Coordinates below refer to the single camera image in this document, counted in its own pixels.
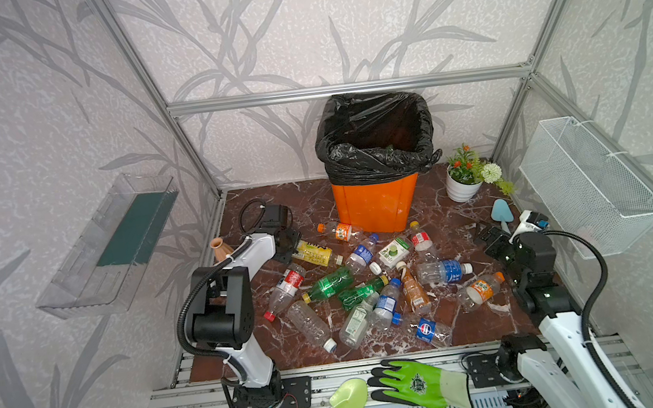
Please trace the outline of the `yellow label tea bottle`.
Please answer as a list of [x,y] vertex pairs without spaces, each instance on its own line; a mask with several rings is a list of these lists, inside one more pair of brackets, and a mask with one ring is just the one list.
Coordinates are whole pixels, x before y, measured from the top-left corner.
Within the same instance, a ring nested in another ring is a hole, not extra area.
[[311,263],[312,265],[322,266],[322,267],[337,267],[342,266],[343,257],[334,253],[330,248],[323,248],[319,245],[314,245],[304,240],[300,240],[296,251],[292,254],[292,257],[299,261],[305,261]]

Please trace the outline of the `small orange label bottle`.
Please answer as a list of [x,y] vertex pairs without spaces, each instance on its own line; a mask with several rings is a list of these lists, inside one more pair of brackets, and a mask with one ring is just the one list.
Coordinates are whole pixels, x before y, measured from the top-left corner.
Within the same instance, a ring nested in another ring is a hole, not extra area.
[[472,312],[497,295],[504,282],[505,275],[502,272],[482,275],[462,287],[457,292],[457,300],[464,311]]

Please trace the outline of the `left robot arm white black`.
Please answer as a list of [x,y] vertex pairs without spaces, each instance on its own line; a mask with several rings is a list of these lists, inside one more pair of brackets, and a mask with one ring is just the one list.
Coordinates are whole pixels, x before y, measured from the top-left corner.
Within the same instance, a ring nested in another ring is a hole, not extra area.
[[236,385],[249,389],[266,388],[277,375],[273,360],[253,337],[252,280],[269,261],[290,263],[300,240],[290,208],[256,203],[260,215],[233,253],[193,273],[176,323],[176,338],[184,352],[220,358],[238,377]]

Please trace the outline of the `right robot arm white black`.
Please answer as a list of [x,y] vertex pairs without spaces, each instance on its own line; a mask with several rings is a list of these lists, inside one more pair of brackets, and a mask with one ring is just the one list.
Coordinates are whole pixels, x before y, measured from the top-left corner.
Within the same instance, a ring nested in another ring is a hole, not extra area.
[[[604,353],[589,326],[589,316],[608,280],[604,257],[576,234],[542,229],[515,235],[487,223],[477,225],[475,243],[505,266],[519,306],[529,315],[539,336],[510,334],[501,341],[500,373],[508,380],[526,380],[549,408],[643,408],[628,381]],[[597,259],[600,278],[584,307],[555,283],[557,256],[552,238],[566,237],[589,249]]]

